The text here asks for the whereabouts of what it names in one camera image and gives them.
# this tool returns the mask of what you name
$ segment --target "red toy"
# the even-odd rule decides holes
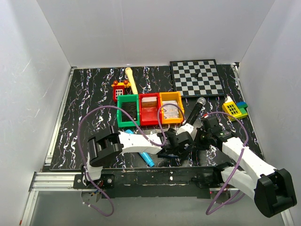
[[[114,102],[117,102],[117,97],[119,95],[124,95],[124,88],[131,87],[131,84],[128,82],[128,80],[124,80],[123,82],[118,82],[115,80],[111,86],[113,87],[113,100]]]

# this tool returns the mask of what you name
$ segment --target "wooden baseball bat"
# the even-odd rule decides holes
[[[138,94],[136,83],[135,83],[135,80],[133,77],[133,71],[130,67],[126,68],[126,75],[127,75],[129,82],[131,83],[131,89],[132,89],[133,94]]]

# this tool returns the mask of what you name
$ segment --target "black microphone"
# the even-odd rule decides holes
[[[194,122],[196,121],[196,119],[198,118],[198,115],[200,114],[201,110],[202,110],[202,107],[206,104],[206,100],[205,98],[203,97],[200,97],[198,100],[197,100],[197,103],[196,105],[194,106],[192,112],[190,113],[187,121],[185,122],[190,124],[190,125],[193,125]]]

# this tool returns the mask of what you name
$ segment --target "white wall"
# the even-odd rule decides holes
[[[35,0],[0,1],[0,225],[19,225],[70,68]]]
[[[300,199],[301,1],[275,1],[239,76],[263,154],[268,163],[291,173]],[[301,204],[290,212],[295,225],[301,225]]]
[[[72,66],[240,62],[274,0],[37,0]]]

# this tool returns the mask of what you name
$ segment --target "blue marker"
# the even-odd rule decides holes
[[[130,129],[127,129],[125,133],[134,134]],[[155,165],[149,154],[147,154],[146,152],[139,152],[139,154],[150,167],[153,167]]]

